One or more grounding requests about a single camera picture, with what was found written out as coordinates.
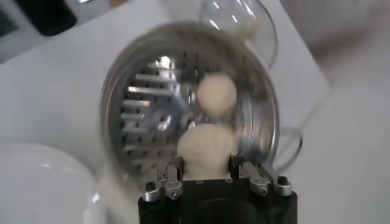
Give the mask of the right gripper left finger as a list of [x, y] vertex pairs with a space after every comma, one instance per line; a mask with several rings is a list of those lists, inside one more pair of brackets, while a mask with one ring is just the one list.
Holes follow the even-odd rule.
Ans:
[[164, 168], [151, 168], [145, 175], [142, 200], [145, 202], [158, 201], [161, 195], [170, 200], [177, 200], [183, 193], [183, 159], [177, 156]]

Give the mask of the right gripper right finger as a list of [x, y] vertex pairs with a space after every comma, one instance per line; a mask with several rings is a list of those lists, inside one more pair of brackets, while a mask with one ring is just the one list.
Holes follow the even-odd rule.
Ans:
[[248, 179], [250, 191], [259, 196], [270, 192], [281, 197], [292, 195], [292, 184], [287, 177], [277, 175], [269, 165], [253, 165], [242, 156], [230, 155], [229, 172], [233, 180]]

